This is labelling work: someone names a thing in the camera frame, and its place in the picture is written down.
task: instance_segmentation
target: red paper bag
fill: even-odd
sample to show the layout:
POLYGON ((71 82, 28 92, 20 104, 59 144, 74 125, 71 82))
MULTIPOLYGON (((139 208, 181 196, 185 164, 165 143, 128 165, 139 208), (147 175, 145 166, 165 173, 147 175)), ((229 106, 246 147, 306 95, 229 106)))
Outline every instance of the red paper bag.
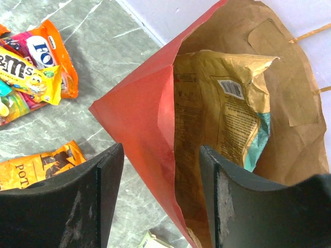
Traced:
POLYGON ((304 52, 298 44, 291 47, 272 44, 293 37, 263 3, 254 0, 225 3, 226 0, 221 0, 215 4, 90 108, 115 141, 123 144, 132 165, 193 247, 210 248, 212 243, 205 209, 200 212, 194 209, 192 218, 184 218, 183 213, 190 211, 189 203, 183 206, 181 202, 179 206, 175 196, 178 182, 175 182, 173 63, 178 53, 209 49, 281 57, 266 73, 272 142, 268 142, 261 157, 263 163, 259 162, 256 171, 283 184, 328 172, 321 99, 312 93, 317 86, 304 52), (264 40, 260 45, 256 41, 261 37, 264 40), (270 49, 270 44, 277 50, 270 49), (298 75, 294 75, 287 82, 279 77, 291 74, 293 65, 303 78, 298 81, 298 75), (285 98, 286 92, 293 94, 285 98))

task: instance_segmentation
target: white wall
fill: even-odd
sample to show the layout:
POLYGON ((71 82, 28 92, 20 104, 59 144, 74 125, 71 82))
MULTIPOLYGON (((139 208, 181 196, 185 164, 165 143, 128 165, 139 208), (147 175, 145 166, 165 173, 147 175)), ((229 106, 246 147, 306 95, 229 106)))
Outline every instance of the white wall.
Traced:
MULTIPOLYGON (((117 0, 164 45, 201 16, 217 0, 117 0)), ((330 0, 262 0, 295 36, 331 22, 330 0)), ((320 88, 331 85, 331 29, 300 42, 320 88)), ((331 167, 331 91, 321 94, 328 126, 325 143, 331 167)))

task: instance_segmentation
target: gray marble surface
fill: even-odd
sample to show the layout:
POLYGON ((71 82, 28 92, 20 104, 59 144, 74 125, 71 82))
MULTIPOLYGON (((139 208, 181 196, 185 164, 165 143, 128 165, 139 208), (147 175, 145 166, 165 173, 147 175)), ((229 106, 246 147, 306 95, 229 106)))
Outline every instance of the gray marble surface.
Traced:
MULTIPOLYGON (((158 47, 114 0, 0 1, 0 23, 21 33, 49 18, 79 74, 80 94, 1 127, 0 162, 76 140, 87 159, 114 143, 88 111, 158 47)), ((137 247, 146 231, 186 248, 187 241, 126 159, 108 247, 137 247)))

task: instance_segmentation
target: bag handle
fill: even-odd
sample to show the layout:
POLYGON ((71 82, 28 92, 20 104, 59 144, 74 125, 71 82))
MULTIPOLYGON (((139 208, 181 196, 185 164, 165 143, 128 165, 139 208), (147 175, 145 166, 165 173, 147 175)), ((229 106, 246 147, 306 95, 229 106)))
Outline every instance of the bag handle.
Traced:
MULTIPOLYGON (((308 33, 306 33, 304 35, 301 35, 301 36, 297 37, 297 38, 294 38, 294 39, 290 40, 289 43, 292 43, 292 44, 298 43, 298 41, 303 40, 303 39, 306 39, 306 38, 308 38, 310 36, 313 36, 315 34, 318 34, 318 33, 322 32, 324 30, 327 30, 328 28, 331 28, 331 23, 326 24, 323 27, 320 27, 320 28, 315 29, 313 31, 310 31, 310 32, 308 32, 308 33)), ((322 92, 327 92, 329 90, 331 90, 331 86, 327 86, 327 87, 321 88, 319 90, 316 90, 315 91, 315 94, 317 95, 317 94, 320 94, 322 92)))

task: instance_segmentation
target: paper bag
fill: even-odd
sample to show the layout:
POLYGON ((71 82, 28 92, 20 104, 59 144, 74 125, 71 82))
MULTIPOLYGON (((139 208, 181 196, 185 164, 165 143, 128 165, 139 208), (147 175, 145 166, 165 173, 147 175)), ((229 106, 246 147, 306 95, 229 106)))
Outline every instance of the paper bag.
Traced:
POLYGON ((205 211, 184 220, 180 207, 189 208, 190 202, 179 206, 175 197, 176 55, 209 49, 280 57, 265 72, 272 131, 255 172, 291 185, 328 172, 321 99, 312 93, 317 85, 306 55, 298 44, 287 42, 291 39, 261 2, 220 1, 90 108, 124 145, 132 165, 193 247, 212 245, 205 211))

